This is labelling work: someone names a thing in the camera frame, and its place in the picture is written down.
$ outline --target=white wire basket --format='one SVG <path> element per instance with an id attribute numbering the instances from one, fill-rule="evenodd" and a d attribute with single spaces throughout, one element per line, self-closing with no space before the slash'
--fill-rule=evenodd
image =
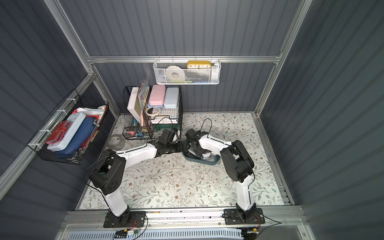
<path id="1" fill-rule="evenodd" d="M 211 61 L 212 68 L 187 69 L 187 60 L 162 60 L 155 59 L 153 70 L 157 84 L 219 84 L 220 59 Z"/>

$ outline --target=clock face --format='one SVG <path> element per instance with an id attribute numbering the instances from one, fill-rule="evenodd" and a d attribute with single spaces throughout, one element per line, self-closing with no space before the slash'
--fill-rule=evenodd
<path id="1" fill-rule="evenodd" d="M 188 68 L 209 68 L 208 64 L 190 64 Z"/>

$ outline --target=corrugated metal wall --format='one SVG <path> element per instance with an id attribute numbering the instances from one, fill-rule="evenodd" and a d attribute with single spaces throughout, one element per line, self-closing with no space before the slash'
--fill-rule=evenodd
<path id="1" fill-rule="evenodd" d="M 89 55 L 279 53 L 300 0 L 61 1 Z M 96 64 L 122 112 L 125 86 L 152 64 Z M 272 64 L 223 64 L 218 86 L 183 86 L 184 111 L 254 111 Z"/>
<path id="2" fill-rule="evenodd" d="M 148 76 L 154 85 L 153 64 L 95 64 L 120 111 L 124 113 L 125 86 L 136 86 Z M 184 111 L 254 111 L 273 63 L 222 63 L 220 84 L 181 86 Z"/>
<path id="3" fill-rule="evenodd" d="M 0 174 L 86 76 L 43 1 L 0 1 Z"/>
<path id="4" fill-rule="evenodd" d="M 91 84 L 85 96 L 98 96 Z M 0 201 L 0 239 L 55 238 L 67 211 L 73 211 L 84 190 L 84 170 L 94 163 L 114 124 L 109 113 L 89 145 L 81 166 L 48 162 L 36 156 Z"/>
<path id="5" fill-rule="evenodd" d="M 384 1 L 315 1 L 262 112 L 316 239 L 383 239 Z"/>
<path id="6" fill-rule="evenodd" d="M 2 174 L 86 71 L 42 0 L 0 0 L 0 36 Z M 100 97 L 93 84 L 85 95 Z M 82 166 L 31 161 L 0 201 L 0 239 L 54 239 L 113 123 L 109 114 Z"/>
<path id="7" fill-rule="evenodd" d="M 61 1 L 93 56 L 275 55 L 299 0 Z"/>

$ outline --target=floral table surface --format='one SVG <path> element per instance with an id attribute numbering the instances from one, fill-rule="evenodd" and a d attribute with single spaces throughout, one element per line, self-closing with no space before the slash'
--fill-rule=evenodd
<path id="1" fill-rule="evenodd" d="M 252 184 L 257 205 L 283 205 L 263 146 L 250 113 L 184 114 L 183 131 L 200 130 L 205 118 L 213 122 L 211 134 L 227 141 L 242 141 L 255 163 Z M 122 133 L 124 121 L 118 119 L 113 134 Z M 210 121 L 204 123 L 208 131 Z M 125 149 L 143 145 L 145 140 L 126 141 Z M 187 161 L 181 153 L 138 163 L 125 169 L 120 185 L 131 208 L 225 207 L 236 203 L 235 183 L 219 161 L 214 166 Z M 99 192 L 88 188 L 79 209 L 106 209 Z"/>

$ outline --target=clear tape roll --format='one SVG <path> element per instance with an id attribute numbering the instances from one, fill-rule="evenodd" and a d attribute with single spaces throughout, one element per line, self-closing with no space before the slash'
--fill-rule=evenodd
<path id="1" fill-rule="evenodd" d="M 106 146 L 112 150 L 119 151 L 125 145 L 124 137 L 121 134 L 115 134 L 108 138 Z"/>

